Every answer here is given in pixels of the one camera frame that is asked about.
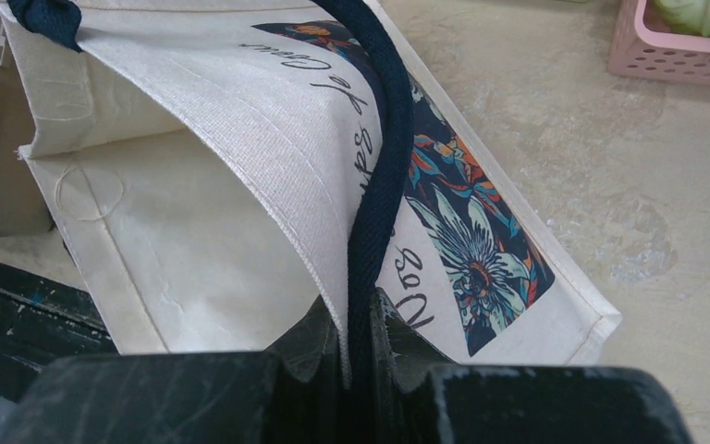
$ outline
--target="canvas tote bag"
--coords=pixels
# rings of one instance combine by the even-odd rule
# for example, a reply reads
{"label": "canvas tote bag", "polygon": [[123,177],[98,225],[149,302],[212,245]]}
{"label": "canvas tote bag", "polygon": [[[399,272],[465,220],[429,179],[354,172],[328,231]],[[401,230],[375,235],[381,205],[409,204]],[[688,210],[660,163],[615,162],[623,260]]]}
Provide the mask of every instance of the canvas tote bag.
{"label": "canvas tote bag", "polygon": [[121,352],[260,350],[321,294],[349,377],[374,281],[465,364],[618,324],[375,0],[10,3],[20,153]]}

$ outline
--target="navy blue strap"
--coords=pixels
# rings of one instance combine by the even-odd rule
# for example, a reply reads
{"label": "navy blue strap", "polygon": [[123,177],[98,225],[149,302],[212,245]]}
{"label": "navy blue strap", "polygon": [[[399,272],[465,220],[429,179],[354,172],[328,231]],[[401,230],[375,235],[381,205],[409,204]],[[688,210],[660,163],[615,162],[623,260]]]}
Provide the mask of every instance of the navy blue strap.
{"label": "navy blue strap", "polygon": [[82,21],[80,8],[69,0],[6,0],[26,31],[36,32],[78,53],[75,41]]}
{"label": "navy blue strap", "polygon": [[[369,54],[387,102],[383,147],[349,235],[349,356],[353,413],[366,424],[373,414],[373,344],[369,301],[385,258],[390,233],[410,165],[413,140],[412,97],[407,70],[390,36],[362,0],[313,0],[344,25]],[[75,35],[80,10],[69,0],[8,0],[12,13],[28,31],[80,51]]]}

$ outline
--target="floral print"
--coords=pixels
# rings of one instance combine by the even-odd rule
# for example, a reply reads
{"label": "floral print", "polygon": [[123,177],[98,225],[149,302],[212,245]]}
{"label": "floral print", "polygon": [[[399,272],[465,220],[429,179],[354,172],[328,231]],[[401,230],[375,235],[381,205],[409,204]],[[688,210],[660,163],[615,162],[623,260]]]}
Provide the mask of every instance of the floral print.
{"label": "floral print", "polygon": [[[368,55],[334,21],[255,28],[324,48],[348,60],[373,89],[385,122],[385,96]],[[418,82],[410,77],[415,140],[404,197],[426,227],[447,272],[473,356],[529,309],[554,274]]]}

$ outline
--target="table surface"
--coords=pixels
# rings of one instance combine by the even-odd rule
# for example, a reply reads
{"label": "table surface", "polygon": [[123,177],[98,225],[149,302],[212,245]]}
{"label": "table surface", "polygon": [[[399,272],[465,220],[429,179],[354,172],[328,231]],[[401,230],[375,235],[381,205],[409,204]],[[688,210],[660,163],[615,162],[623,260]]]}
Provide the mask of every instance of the table surface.
{"label": "table surface", "polygon": [[[710,87],[606,72],[618,0],[383,0],[524,197],[624,314],[642,368],[710,443]],[[84,288],[56,234],[0,261]]]}

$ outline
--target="black cursive lettering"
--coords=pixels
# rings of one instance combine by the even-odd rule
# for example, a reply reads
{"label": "black cursive lettering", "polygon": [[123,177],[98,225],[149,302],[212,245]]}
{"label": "black cursive lettering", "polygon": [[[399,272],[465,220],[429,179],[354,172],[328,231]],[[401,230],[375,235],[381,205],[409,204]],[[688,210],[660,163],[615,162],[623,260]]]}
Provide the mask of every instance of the black cursive lettering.
{"label": "black cursive lettering", "polygon": [[407,319],[407,325],[410,326],[410,328],[414,328],[414,329],[418,329],[420,327],[428,325],[429,323],[431,323],[434,320],[433,316],[429,316],[429,317],[423,319],[422,321],[415,322],[418,320],[419,317],[421,317],[421,315],[423,314],[423,312],[426,309],[426,305],[428,305],[428,298],[426,298],[426,295],[423,293],[411,294],[410,296],[407,296],[406,298],[402,299],[401,301],[398,301],[398,303],[396,304],[396,310],[398,310],[401,307],[401,305],[404,305],[405,303],[407,303],[409,301],[416,301],[416,300],[420,300],[422,302],[422,305],[420,306],[419,310],[417,312],[415,312],[415,314],[410,316],[409,319],[407,318],[407,316],[402,315],[402,317],[404,317],[404,319]]}
{"label": "black cursive lettering", "polygon": [[373,174],[373,171],[369,170],[369,159],[366,155],[373,154],[374,149],[372,147],[372,136],[369,135],[369,131],[363,126],[359,126],[361,130],[355,133],[355,146],[358,147],[358,152],[355,153],[355,169],[363,175],[364,182],[361,183],[361,188],[366,191],[366,187],[369,186],[369,180],[371,180]]}
{"label": "black cursive lettering", "polygon": [[331,68],[329,63],[324,62],[323,60],[318,60],[316,58],[312,58],[310,55],[296,54],[291,51],[282,51],[280,49],[276,49],[274,47],[267,46],[265,44],[241,43],[239,46],[242,48],[250,48],[250,49],[253,49],[254,51],[259,51],[261,53],[269,53],[271,56],[277,56],[277,57],[289,59],[291,61],[282,62],[282,65],[284,65],[285,67],[289,67],[289,68],[298,68],[298,69],[330,69]]}
{"label": "black cursive lettering", "polygon": [[316,86],[319,88],[331,88],[336,91],[339,91],[343,94],[345,94],[349,98],[349,102],[352,104],[352,107],[355,108],[355,112],[358,113],[358,116],[363,115],[363,109],[361,108],[361,104],[364,104],[368,106],[369,104],[358,97],[357,95],[353,94],[352,92],[348,91],[350,89],[349,83],[347,83],[346,80],[340,78],[339,76],[333,75],[329,76],[328,79],[330,79],[333,83],[339,85],[325,85],[322,83],[309,83],[311,86]]}
{"label": "black cursive lettering", "polygon": [[414,273],[404,276],[399,275],[399,279],[401,279],[401,286],[404,287],[404,290],[414,289],[421,285],[421,279]]}
{"label": "black cursive lettering", "polygon": [[401,259],[397,259],[394,265],[396,266],[396,271],[404,271],[407,267],[407,262],[414,266],[416,270],[423,270],[423,261],[418,257],[418,254],[409,248],[399,248],[396,247],[399,253],[401,253]]}

